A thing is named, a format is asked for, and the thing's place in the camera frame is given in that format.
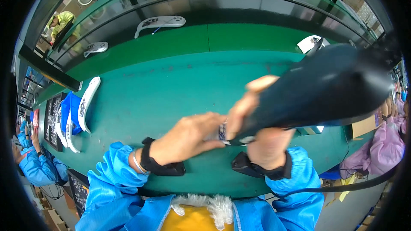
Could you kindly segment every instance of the hand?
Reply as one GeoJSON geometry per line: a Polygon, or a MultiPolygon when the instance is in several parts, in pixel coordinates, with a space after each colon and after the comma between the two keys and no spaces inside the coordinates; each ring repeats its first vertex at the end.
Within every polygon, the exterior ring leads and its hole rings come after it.
{"type": "Polygon", "coordinates": [[[227,116],[213,112],[183,117],[166,135],[151,144],[150,157],[158,164],[166,165],[182,162],[214,148],[223,148],[225,145],[221,141],[203,139],[226,119],[227,116]]]}
{"type": "Polygon", "coordinates": [[[36,152],[40,152],[41,148],[37,132],[33,132],[33,134],[31,135],[31,140],[33,142],[34,149],[36,149],[36,152]]]}
{"type": "Polygon", "coordinates": [[[396,104],[393,104],[393,112],[392,112],[391,116],[397,117],[397,115],[398,115],[397,105],[396,105],[396,104]]]}
{"type": "Polygon", "coordinates": [[[16,124],[16,135],[20,134],[20,124],[16,124]]]}
{"type": "Polygon", "coordinates": [[[386,102],[383,102],[383,104],[381,105],[381,112],[385,117],[388,116],[388,105],[386,102]]]}
{"type": "MultiPolygon", "coordinates": [[[[248,91],[229,111],[227,121],[227,140],[233,139],[239,132],[244,117],[250,115],[259,104],[259,93],[274,84],[279,77],[267,75],[246,85],[248,91]]],[[[276,169],[285,164],[285,150],[295,130],[265,128],[256,134],[256,140],[247,145],[247,154],[251,162],[263,169],[276,169]]]]}
{"type": "Polygon", "coordinates": [[[21,160],[23,159],[23,156],[20,154],[20,150],[15,144],[13,144],[12,146],[12,152],[13,152],[14,161],[17,163],[20,163],[21,160]]]}

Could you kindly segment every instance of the blue plastic bin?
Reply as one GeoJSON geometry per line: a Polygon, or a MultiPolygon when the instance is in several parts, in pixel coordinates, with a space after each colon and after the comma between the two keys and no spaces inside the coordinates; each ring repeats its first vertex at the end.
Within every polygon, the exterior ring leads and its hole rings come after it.
{"type": "Polygon", "coordinates": [[[66,98],[61,102],[61,130],[66,132],[67,118],[69,117],[69,110],[71,110],[71,121],[74,123],[72,135],[75,136],[82,131],[79,124],[79,106],[81,98],[77,95],[74,95],[70,91],[66,98]]]}

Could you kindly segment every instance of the pink anti-static coat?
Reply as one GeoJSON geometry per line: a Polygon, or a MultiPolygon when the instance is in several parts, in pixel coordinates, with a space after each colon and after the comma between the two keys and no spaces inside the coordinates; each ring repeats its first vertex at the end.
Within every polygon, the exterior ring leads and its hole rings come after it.
{"type": "Polygon", "coordinates": [[[405,133],[405,126],[406,120],[403,116],[389,117],[387,121],[383,121],[372,140],[340,163],[341,177],[346,179],[357,169],[368,170],[370,174],[377,175],[392,169],[404,155],[405,144],[398,131],[401,128],[405,133]]]}

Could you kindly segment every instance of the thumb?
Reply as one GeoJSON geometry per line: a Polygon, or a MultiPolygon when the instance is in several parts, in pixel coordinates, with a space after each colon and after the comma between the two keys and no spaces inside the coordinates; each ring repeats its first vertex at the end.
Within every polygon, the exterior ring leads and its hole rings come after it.
{"type": "Polygon", "coordinates": [[[215,148],[224,148],[226,145],[219,140],[210,140],[210,141],[204,141],[201,142],[198,146],[198,153],[202,153],[205,151],[213,150],[215,148]]]}

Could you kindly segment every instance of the black anti-static wrist strap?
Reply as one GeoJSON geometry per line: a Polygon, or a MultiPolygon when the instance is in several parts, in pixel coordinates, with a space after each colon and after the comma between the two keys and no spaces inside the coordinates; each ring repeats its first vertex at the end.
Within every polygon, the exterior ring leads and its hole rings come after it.
{"type": "Polygon", "coordinates": [[[150,147],[154,141],[155,139],[148,136],[142,141],[144,147],[141,151],[141,167],[157,176],[183,176],[185,174],[184,163],[176,162],[162,166],[150,157],[150,147]]]}

